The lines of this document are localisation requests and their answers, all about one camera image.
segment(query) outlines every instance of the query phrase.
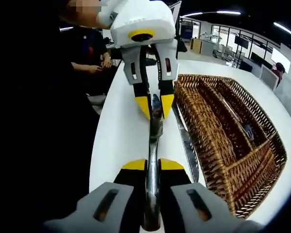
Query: desk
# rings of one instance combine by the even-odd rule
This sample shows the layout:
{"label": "desk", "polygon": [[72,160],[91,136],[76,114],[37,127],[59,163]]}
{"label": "desk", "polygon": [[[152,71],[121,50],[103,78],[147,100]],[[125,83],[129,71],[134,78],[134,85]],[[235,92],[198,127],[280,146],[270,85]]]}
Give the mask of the desk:
{"label": "desk", "polygon": [[195,53],[212,57],[215,43],[208,40],[191,39],[191,49]]}
{"label": "desk", "polygon": [[[230,77],[242,85],[260,104],[278,130],[287,151],[287,163],[266,200],[248,218],[267,224],[282,207],[291,193],[291,117],[261,80],[252,73],[224,65],[179,60],[179,73]],[[101,112],[93,147],[89,189],[104,182],[113,182],[121,167],[132,160],[148,157],[149,121],[134,100],[121,64],[109,90]],[[157,68],[147,67],[151,93],[158,93]],[[158,156],[181,163],[187,174],[187,165],[174,113],[163,123]]]}

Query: metal rod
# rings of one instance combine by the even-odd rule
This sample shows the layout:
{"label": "metal rod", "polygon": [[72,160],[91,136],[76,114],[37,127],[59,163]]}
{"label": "metal rod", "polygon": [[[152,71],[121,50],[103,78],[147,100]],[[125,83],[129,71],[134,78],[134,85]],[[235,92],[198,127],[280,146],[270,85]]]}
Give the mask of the metal rod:
{"label": "metal rod", "polygon": [[163,133],[162,107],[160,104],[152,106],[150,120],[149,158],[146,174],[145,194],[145,219],[143,228],[146,231],[157,231],[160,226],[160,202],[159,202],[159,164],[157,147],[160,136]]}

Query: woven basket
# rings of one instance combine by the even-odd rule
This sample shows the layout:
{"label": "woven basket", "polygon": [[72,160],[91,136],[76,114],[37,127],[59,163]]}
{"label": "woven basket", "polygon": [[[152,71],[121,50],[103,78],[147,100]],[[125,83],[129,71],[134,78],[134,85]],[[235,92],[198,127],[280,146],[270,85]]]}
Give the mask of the woven basket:
{"label": "woven basket", "polygon": [[[233,215],[247,218],[272,189],[287,160],[275,127],[230,78],[179,75],[175,98],[207,188],[228,203]],[[250,125],[253,140],[243,123]]]}

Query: gray gripper finger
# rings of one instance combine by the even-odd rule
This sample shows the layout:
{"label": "gray gripper finger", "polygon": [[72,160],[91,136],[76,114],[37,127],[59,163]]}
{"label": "gray gripper finger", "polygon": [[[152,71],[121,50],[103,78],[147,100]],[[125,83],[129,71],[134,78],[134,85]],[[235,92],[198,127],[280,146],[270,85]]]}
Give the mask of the gray gripper finger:
{"label": "gray gripper finger", "polygon": [[44,227],[57,233],[118,233],[133,187],[106,182],[78,201],[71,215]]}
{"label": "gray gripper finger", "polygon": [[231,233],[244,220],[231,215],[227,203],[199,183],[171,187],[186,233]]}

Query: person's hand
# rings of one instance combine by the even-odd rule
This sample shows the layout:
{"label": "person's hand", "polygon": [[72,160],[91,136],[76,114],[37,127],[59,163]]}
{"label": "person's hand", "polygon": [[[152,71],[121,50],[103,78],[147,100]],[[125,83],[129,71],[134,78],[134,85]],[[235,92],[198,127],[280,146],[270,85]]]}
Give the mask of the person's hand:
{"label": "person's hand", "polygon": [[110,68],[112,66],[110,60],[104,60],[101,62],[101,67],[104,69]]}
{"label": "person's hand", "polygon": [[96,74],[102,71],[102,67],[99,66],[89,66],[88,71],[90,74]]}

